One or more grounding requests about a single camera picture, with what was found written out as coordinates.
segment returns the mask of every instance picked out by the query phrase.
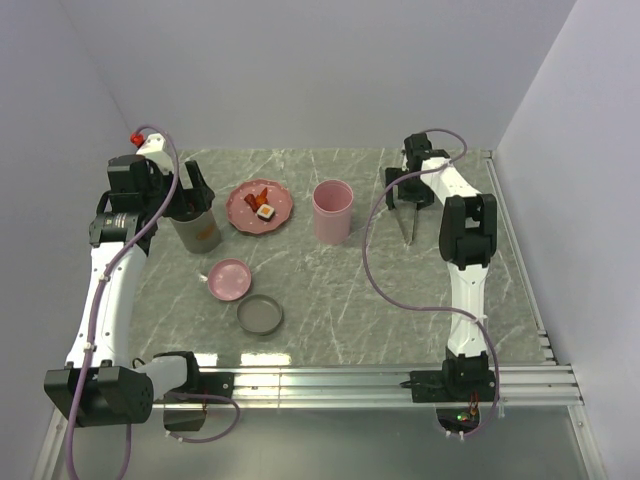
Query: orange food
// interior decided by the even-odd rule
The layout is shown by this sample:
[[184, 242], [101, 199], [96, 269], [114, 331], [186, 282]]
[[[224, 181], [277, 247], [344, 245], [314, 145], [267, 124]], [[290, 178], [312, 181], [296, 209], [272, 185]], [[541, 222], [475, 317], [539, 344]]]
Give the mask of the orange food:
[[249, 206], [251, 207], [251, 210], [253, 210], [254, 213], [257, 212], [258, 208], [260, 208], [260, 205], [262, 205], [262, 204], [258, 205], [256, 197], [253, 195], [253, 193], [250, 193], [249, 195], [244, 197], [244, 201], [249, 204]]
[[262, 205], [267, 203], [267, 193], [269, 193], [269, 190], [265, 187], [265, 189], [260, 192], [260, 195], [256, 197], [256, 204], [258, 205], [258, 207], [261, 207]]

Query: glass panel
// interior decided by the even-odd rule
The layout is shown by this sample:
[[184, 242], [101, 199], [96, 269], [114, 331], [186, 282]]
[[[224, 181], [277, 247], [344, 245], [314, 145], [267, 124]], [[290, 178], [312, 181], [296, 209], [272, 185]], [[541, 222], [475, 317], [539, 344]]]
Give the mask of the glass panel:
[[[213, 411], [195, 436], [215, 434], [230, 419], [231, 411]], [[446, 439], [429, 409], [247, 410], [234, 432], [210, 445], [165, 438], [159, 412], [133, 432], [126, 478], [587, 478], [567, 409], [560, 407], [507, 409], [506, 418], [464, 443]], [[80, 478], [113, 479], [123, 445], [122, 426], [79, 429]], [[67, 478], [63, 463], [54, 478]]]

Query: gray container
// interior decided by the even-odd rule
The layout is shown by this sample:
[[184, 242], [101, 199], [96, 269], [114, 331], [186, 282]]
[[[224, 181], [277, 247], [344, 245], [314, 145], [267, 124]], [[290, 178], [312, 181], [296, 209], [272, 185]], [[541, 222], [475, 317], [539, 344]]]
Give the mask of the gray container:
[[222, 241], [222, 234], [211, 209], [185, 221], [172, 218], [171, 223], [178, 232], [184, 248], [191, 253], [208, 253]]

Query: cylindrical cup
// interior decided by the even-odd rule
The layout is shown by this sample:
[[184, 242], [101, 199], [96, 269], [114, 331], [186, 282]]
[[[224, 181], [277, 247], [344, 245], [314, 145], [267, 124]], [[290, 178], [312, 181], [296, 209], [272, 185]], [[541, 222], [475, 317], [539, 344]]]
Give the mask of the cylindrical cup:
[[349, 237], [353, 190], [342, 180], [327, 180], [313, 191], [313, 230], [316, 238], [338, 245]]
[[211, 209], [196, 218], [186, 221], [171, 219], [180, 240], [191, 253], [208, 253], [222, 241], [220, 229], [216, 225]]

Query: gray bowl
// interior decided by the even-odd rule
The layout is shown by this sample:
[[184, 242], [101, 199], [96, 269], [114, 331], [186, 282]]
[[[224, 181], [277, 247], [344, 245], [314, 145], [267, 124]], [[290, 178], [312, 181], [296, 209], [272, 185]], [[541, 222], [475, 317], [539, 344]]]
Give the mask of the gray bowl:
[[268, 295], [255, 294], [242, 299], [236, 310], [240, 326], [249, 333], [269, 335], [284, 318], [282, 307]]

